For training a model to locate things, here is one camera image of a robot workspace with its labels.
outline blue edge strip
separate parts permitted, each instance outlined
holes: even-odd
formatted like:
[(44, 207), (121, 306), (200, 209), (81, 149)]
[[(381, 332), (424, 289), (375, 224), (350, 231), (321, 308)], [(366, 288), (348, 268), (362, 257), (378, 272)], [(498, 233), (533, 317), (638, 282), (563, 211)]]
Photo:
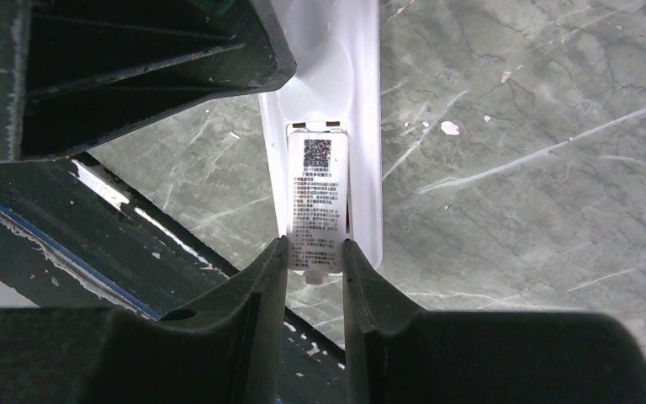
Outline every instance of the blue edge strip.
[(36, 236), (39, 240), (41, 240), (43, 243), (47, 244), (49, 247), (55, 249), (59, 253), (62, 253), (68, 259), (70, 259), (72, 262), (76, 263), (78, 266), (83, 268), (86, 272), (91, 274), (93, 277), (98, 279), (99, 281), (103, 282), (106, 284), (110, 289), (114, 290), (116, 293), (118, 293), (120, 296), (123, 297), (123, 299), (127, 300), (131, 305), (137, 308), (137, 310), (142, 311), (146, 315), (152, 317), (154, 320), (159, 320), (162, 318), (162, 316), (153, 311), (150, 307), (148, 307), (145, 303), (134, 297), (133, 295), (130, 294), (127, 290), (124, 290), (120, 286), (118, 286), (115, 282), (110, 280), (107, 276), (101, 274), (98, 272), (95, 268), (91, 267), (88, 263), (80, 259), (76, 254), (72, 253), (70, 250), (67, 248), (63, 247), (60, 243), (58, 243), (56, 240), (53, 240), (52, 238), (48, 237), (47, 234), (42, 232), (38, 227), (28, 223), (25, 221), (21, 216), (16, 215), (13, 213), (12, 210), (7, 208), (6, 206), (3, 206), (0, 204), (0, 212), (3, 213), (5, 216), (7, 216), (9, 219), (12, 221), (15, 221), (18, 223), (20, 226), (22, 226), (24, 229), (29, 231), (31, 234)]

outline white label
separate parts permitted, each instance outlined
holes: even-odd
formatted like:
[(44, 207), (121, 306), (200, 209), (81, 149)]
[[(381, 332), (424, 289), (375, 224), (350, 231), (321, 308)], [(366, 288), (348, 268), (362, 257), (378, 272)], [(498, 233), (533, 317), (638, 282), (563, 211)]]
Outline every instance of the white label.
[(346, 239), (347, 135), (289, 136), (289, 269), (340, 273)]

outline gray marble surface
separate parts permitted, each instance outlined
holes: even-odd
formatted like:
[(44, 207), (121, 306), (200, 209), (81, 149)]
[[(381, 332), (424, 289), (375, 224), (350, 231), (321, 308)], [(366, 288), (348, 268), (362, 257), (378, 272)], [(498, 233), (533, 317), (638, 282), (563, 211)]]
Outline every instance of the gray marble surface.
[[(602, 311), (646, 355), (646, 0), (385, 1), (380, 32), (380, 273), (431, 309)], [(243, 268), (277, 233), (258, 114), (93, 155)], [(343, 343), (339, 279), (287, 303)]]

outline white plastic casing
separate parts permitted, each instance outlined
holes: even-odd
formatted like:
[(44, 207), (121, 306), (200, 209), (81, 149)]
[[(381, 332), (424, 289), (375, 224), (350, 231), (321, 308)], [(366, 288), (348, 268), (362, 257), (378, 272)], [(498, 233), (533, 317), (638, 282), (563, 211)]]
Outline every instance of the white plastic casing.
[(298, 65), (280, 90), (259, 95), (278, 232), (285, 235), (286, 128), (338, 121), (347, 128), (350, 232), (368, 261), (383, 257), (379, 0), (272, 0)]

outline qr code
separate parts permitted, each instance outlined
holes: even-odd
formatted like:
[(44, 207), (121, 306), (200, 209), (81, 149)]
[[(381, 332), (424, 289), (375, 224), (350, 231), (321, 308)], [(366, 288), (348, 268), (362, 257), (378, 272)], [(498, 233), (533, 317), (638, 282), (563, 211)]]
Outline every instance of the qr code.
[(304, 141), (303, 167), (325, 167), (331, 165), (331, 141), (309, 139)]

